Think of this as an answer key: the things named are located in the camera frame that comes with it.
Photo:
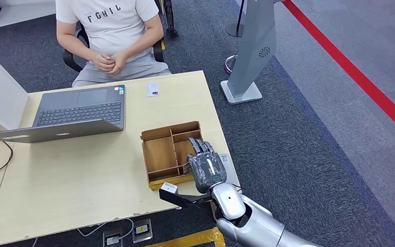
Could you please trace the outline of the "person's right hand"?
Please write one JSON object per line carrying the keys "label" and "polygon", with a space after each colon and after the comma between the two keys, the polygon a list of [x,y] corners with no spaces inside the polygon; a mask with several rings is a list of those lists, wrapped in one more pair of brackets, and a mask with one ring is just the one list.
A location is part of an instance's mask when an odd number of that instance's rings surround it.
{"label": "person's right hand", "polygon": [[95,52],[91,55],[90,61],[93,62],[95,67],[102,72],[111,72],[115,67],[115,61],[105,54]]}

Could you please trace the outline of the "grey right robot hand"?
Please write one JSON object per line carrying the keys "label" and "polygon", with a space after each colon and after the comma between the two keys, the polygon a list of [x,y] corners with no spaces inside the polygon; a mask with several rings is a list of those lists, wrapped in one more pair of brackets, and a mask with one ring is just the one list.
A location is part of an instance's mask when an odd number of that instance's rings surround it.
{"label": "grey right robot hand", "polygon": [[213,186],[227,182],[227,172],[222,160],[207,141],[189,137],[195,155],[187,155],[187,163],[199,193],[206,194]]}

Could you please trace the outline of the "person's left hand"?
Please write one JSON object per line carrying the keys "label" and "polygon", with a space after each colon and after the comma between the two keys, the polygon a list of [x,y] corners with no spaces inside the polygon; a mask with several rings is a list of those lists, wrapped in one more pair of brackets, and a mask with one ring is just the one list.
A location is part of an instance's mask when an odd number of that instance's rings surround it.
{"label": "person's left hand", "polygon": [[126,50],[121,50],[116,54],[112,55],[111,59],[114,61],[114,67],[107,73],[111,75],[116,75],[121,72],[125,67],[128,57],[129,56]]}

